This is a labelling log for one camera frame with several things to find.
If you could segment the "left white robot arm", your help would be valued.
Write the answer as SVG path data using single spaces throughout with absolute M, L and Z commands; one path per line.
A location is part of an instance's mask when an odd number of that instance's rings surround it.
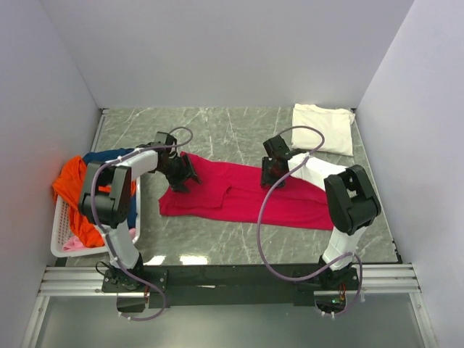
M 199 183 L 200 179 L 189 156 L 177 153 L 182 145 L 171 132 L 158 132 L 153 142 L 137 146 L 123 156 L 87 165 L 78 211 L 98 227 L 112 266 L 122 270 L 119 282 L 128 291 L 139 290 L 145 281 L 144 272 L 137 268 L 141 255 L 127 223 L 132 182 L 146 173 L 159 172 L 172 191 L 188 193 L 186 182 Z

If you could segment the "pink red t-shirt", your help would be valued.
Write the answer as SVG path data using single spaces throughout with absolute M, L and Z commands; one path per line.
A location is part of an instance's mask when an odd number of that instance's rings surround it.
M 230 162 L 215 162 L 189 155 L 201 184 L 186 182 L 188 193 L 169 188 L 159 198 L 164 216 L 192 215 L 226 222 L 256 223 L 268 192 L 260 186 L 261 169 Z M 331 230 L 326 195 L 316 186 L 287 178 L 285 186 L 271 194 L 262 223 L 291 228 Z

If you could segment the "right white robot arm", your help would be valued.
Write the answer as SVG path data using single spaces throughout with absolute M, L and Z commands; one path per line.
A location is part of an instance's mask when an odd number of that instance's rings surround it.
M 352 262 L 360 237 L 381 214 L 380 201 L 364 167 L 335 165 L 302 150 L 291 150 L 279 135 L 269 138 L 263 146 L 267 156 L 262 158 L 261 186 L 270 190 L 258 220 L 273 190 L 284 187 L 292 175 L 321 189 L 333 230 L 320 257 L 323 267 L 318 271 L 318 280 L 324 288 L 335 289 L 344 280 L 343 270 Z

